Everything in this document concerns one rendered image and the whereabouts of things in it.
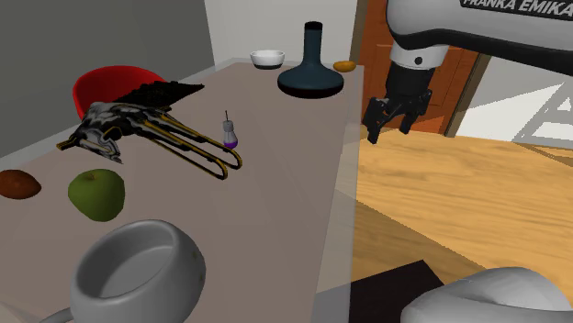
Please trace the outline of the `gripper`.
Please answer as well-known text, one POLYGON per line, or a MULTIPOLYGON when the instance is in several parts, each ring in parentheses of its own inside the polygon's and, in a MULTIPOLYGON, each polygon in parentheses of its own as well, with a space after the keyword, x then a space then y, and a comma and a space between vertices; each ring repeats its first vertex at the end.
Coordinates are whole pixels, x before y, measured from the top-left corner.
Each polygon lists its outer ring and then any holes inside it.
POLYGON ((404 118, 399 131, 403 134, 410 132, 417 118, 426 114, 433 94, 433 91, 428 89, 434 72, 434 68, 415 70, 395 62, 390 64, 386 80, 386 98, 371 97, 362 120, 370 143, 377 143, 381 129, 398 114, 400 102, 407 99, 409 100, 402 105, 404 118))

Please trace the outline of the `dark blue flask vase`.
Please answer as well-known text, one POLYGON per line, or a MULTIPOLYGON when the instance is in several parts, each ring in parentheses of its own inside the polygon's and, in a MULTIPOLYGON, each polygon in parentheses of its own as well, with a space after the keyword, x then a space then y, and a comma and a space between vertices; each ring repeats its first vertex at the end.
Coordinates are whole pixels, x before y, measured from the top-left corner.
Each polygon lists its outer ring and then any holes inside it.
POLYGON ((281 72, 277 78, 277 86, 283 93, 296 98, 321 99, 342 91, 343 77, 320 60, 322 28, 319 21, 305 23, 301 64, 281 72))

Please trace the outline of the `small white bowl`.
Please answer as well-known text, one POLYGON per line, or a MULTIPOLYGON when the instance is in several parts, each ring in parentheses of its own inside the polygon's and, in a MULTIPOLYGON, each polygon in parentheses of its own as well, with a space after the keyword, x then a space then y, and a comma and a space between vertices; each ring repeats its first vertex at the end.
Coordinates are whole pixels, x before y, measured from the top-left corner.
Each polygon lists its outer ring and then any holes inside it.
POLYGON ((255 50, 250 53, 255 68, 260 70, 273 70, 282 66, 285 53, 281 50, 255 50))

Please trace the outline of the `small grey purple bottle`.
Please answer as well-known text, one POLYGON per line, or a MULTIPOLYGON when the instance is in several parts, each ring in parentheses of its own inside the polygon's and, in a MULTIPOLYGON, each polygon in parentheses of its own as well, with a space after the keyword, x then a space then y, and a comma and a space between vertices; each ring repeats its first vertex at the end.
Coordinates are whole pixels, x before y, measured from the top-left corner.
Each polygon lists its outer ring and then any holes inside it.
POLYGON ((234 133, 234 125, 228 117, 228 111, 225 111, 226 119, 222 122, 223 128, 223 144, 229 149, 234 149, 238 146, 238 139, 234 133))

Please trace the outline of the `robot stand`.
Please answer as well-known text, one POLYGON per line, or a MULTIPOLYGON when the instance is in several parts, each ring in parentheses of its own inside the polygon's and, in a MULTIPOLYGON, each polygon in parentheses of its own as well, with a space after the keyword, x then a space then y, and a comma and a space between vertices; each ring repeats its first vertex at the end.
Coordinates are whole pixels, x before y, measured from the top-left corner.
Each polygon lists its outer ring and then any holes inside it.
POLYGON ((424 260, 354 281, 349 323, 399 323, 406 305, 443 285, 424 260))

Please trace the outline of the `black and gold bird figure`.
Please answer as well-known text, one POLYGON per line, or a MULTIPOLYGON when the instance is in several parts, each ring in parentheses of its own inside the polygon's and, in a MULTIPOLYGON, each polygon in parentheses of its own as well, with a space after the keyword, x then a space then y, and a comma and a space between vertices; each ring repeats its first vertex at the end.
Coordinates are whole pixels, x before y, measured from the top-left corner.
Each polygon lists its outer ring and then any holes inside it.
POLYGON ((241 156, 170 115, 174 103, 203 88, 203 84, 155 81, 113 102, 95 101, 84 113, 78 128, 56 147, 59 150, 79 147, 121 162, 117 141, 137 135, 224 180, 229 168, 242 167, 241 156))

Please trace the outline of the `red chair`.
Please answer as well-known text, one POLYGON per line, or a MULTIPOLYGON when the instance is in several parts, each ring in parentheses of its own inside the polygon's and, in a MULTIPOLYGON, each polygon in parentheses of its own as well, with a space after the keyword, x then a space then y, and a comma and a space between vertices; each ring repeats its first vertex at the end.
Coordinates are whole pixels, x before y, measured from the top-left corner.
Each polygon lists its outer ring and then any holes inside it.
POLYGON ((164 82, 158 74, 137 66, 113 65, 97 68, 77 79, 73 101, 77 115, 83 118, 93 102, 112 102, 142 84, 164 82))

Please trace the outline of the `large grey cup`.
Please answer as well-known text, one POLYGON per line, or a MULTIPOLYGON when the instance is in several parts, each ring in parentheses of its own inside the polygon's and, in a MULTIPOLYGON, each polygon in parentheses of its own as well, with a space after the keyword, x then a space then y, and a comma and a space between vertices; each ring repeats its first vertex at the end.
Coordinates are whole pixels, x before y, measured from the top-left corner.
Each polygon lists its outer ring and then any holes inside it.
POLYGON ((79 261, 70 306, 39 323, 184 323, 206 281, 195 242, 156 219, 107 233, 79 261))

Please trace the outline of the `green apple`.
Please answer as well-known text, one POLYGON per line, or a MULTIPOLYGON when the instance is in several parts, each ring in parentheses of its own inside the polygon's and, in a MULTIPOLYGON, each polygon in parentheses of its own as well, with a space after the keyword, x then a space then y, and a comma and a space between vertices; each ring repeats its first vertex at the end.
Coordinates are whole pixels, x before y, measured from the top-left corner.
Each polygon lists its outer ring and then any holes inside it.
POLYGON ((68 186, 68 198, 86 217, 97 222, 114 219, 125 202, 124 180, 108 169, 78 174, 68 186))

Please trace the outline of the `brown potato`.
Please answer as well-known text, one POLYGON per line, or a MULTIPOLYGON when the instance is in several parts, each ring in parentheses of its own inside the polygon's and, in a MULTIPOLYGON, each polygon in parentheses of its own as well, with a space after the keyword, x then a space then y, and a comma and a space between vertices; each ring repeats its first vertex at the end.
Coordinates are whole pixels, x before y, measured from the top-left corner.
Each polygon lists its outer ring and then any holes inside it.
POLYGON ((40 183, 29 173, 21 170, 0 172, 0 195, 11 199, 27 199, 38 194, 40 183))

